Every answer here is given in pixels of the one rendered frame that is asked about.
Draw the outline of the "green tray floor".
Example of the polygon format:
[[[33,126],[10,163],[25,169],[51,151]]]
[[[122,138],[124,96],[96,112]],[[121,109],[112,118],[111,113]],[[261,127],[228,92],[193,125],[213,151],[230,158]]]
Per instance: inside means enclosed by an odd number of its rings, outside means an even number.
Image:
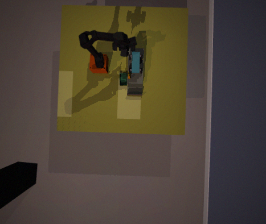
[[[126,74],[120,75],[120,85],[126,85]]]

